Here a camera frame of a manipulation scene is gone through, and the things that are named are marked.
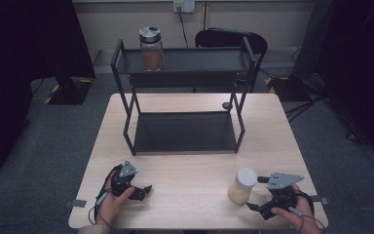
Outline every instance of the black metal shelf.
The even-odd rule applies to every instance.
[[[138,116],[135,152],[235,149],[232,117],[227,111],[143,113]]]
[[[124,137],[132,155],[136,152],[169,151],[239,151],[244,135],[242,108],[251,81],[256,58],[243,39],[238,48],[166,49],[165,66],[160,71],[147,71],[140,50],[126,50],[119,40],[111,68],[127,112]],[[130,105],[120,81],[127,75],[132,88]],[[245,85],[240,103],[235,87]],[[152,113],[141,111],[136,96],[137,88],[228,86],[241,125],[236,140],[231,111],[200,111]],[[133,106],[138,112],[137,128],[132,144],[128,136]]]

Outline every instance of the black backdrop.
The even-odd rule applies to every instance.
[[[374,0],[337,1],[317,72],[374,145]]]
[[[30,82],[57,73],[94,78],[71,0],[0,1],[0,167],[23,126]]]

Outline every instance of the wall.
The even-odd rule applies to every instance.
[[[161,29],[165,47],[186,46],[172,1],[109,1],[74,1],[89,49],[112,50],[118,39],[126,48],[138,48],[138,30],[147,25]],[[268,41],[269,49],[300,47],[312,6],[313,0],[196,2],[196,12],[182,14],[182,20],[189,47],[205,26],[256,32]]]

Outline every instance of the person's arm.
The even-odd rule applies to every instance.
[[[292,184],[292,186],[295,190],[300,191],[299,186],[297,186],[296,184]],[[313,214],[306,198],[297,196],[296,199],[296,210],[303,214],[302,217],[281,208],[272,208],[271,212],[286,219],[287,222],[294,228],[299,230],[299,233],[301,234],[320,234],[321,232],[316,221],[311,218],[313,217]]]
[[[111,188],[111,177],[105,184],[104,189],[109,190]],[[104,200],[99,204],[98,215],[95,219],[95,225],[84,226],[78,230],[79,234],[107,234],[110,231],[110,227],[117,217],[123,203],[130,197],[135,188],[130,187],[124,191],[121,196],[116,197],[111,192],[107,192]]]

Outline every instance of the black chair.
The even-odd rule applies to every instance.
[[[208,30],[203,30],[197,33],[195,42],[196,47],[240,47],[242,45],[243,37],[246,37],[250,44],[251,50],[255,54],[260,54],[259,60],[253,69],[253,78],[250,82],[250,92],[253,92],[254,85],[256,83],[257,74],[260,69],[260,64],[263,57],[266,54],[268,45],[266,40],[260,35],[247,32],[239,31],[227,28],[211,27]]]

